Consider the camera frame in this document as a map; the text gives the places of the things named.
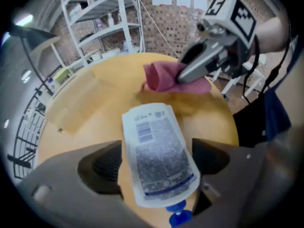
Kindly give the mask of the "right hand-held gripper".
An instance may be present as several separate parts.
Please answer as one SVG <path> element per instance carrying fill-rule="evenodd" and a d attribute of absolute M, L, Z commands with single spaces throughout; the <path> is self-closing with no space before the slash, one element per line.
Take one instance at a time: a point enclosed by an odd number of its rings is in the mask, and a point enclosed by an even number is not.
<path fill-rule="evenodd" d="M 178 62 L 184 68 L 177 83 L 191 83 L 216 70 L 231 78 L 247 73 L 243 68 L 256 35 L 257 20 L 242 0 L 212 0 L 201 25 L 208 36 L 191 44 Z"/>

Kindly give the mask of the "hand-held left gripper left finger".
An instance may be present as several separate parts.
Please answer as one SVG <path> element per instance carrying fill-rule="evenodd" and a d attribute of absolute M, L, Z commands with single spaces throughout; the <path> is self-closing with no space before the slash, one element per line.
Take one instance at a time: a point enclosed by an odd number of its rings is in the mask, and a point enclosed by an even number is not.
<path fill-rule="evenodd" d="M 145 228 L 124 202 L 118 185 L 122 142 L 58 154 L 18 185 L 29 206 L 57 228 Z"/>

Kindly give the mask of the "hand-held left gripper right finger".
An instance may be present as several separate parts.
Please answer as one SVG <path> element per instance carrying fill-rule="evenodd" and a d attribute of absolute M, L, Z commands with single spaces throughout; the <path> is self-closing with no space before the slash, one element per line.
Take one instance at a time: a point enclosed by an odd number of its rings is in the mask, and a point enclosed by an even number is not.
<path fill-rule="evenodd" d="M 200 189 L 215 200 L 190 222 L 192 228 L 236 228 L 253 224 L 282 202 L 298 176 L 298 128 L 254 148 L 192 139 L 201 173 Z"/>

